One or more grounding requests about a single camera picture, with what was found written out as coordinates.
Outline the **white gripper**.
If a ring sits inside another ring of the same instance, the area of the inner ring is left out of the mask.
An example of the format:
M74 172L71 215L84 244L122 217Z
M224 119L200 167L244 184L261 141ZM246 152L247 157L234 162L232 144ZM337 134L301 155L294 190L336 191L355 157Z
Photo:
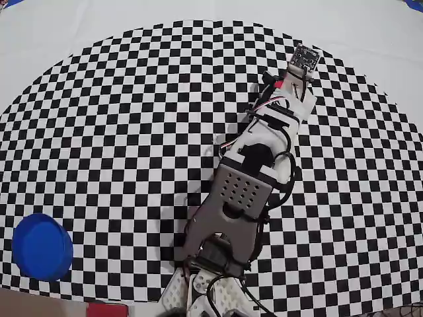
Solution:
M307 68L288 67L282 91L292 104L289 106L299 118L308 118L316 105L317 97L309 90L311 73Z

